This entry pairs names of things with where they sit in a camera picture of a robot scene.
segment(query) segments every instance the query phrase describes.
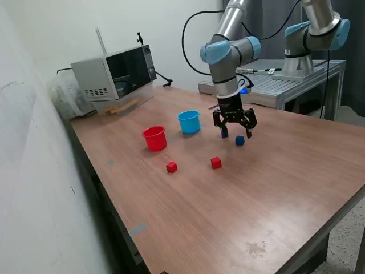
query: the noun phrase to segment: red cup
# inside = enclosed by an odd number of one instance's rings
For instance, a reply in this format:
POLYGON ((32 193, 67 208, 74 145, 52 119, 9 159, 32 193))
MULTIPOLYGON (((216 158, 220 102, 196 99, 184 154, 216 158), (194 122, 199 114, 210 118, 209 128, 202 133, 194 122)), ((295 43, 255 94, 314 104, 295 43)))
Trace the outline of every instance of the red cup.
POLYGON ((142 136, 150 151, 160 151, 167 146, 165 128, 162 126, 150 127, 143 131, 142 136))

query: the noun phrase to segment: robotic arm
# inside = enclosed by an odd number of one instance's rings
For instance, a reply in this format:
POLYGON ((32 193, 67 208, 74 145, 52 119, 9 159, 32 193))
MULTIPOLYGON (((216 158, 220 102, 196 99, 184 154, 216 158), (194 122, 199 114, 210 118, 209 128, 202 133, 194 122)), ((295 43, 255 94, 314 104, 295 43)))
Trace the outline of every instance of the robotic arm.
MULTIPOLYGON (((212 40, 200 49, 201 59, 209 64, 220 109, 213 113, 214 125, 228 136, 227 123, 239 123, 246 128, 248 138, 257 120, 253 109, 244 110, 238 87, 236 68, 252 62, 261 53, 260 41, 253 36, 234 40, 241 31, 250 6, 255 0, 230 0, 212 40)), ((309 21, 286 29, 286 75, 306 75, 313 72, 311 50, 335 50, 347 39, 350 21, 341 20, 330 0, 301 0, 309 21)))

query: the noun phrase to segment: blue cup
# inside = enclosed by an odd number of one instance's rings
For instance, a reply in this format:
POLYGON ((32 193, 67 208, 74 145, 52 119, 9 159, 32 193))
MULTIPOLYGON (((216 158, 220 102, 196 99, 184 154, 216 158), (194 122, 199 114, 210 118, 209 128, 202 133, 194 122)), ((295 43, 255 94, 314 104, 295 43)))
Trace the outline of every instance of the blue cup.
POLYGON ((181 130, 184 134, 194 134, 200 131, 199 111, 188 110, 180 113, 177 118, 180 121, 181 130))

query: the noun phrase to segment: microwave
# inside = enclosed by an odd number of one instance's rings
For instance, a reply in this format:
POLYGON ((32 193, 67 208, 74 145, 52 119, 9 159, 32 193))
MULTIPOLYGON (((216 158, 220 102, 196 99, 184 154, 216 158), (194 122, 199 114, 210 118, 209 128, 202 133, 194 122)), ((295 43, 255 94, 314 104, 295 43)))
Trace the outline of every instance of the microwave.
POLYGON ((119 100, 156 80, 149 45, 71 64, 86 101, 119 100))

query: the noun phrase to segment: red cube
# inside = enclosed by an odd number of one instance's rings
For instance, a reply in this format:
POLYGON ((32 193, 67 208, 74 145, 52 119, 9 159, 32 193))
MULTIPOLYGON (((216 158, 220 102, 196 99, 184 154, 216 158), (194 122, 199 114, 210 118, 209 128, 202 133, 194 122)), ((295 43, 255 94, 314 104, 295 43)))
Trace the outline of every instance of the red cube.
POLYGON ((219 157, 211 158, 210 162, 212 163, 212 167, 214 169, 222 167, 222 161, 219 157))
POLYGON ((169 173, 174 173, 175 171, 177 171, 177 164, 175 162, 169 162, 166 165, 166 168, 169 173))

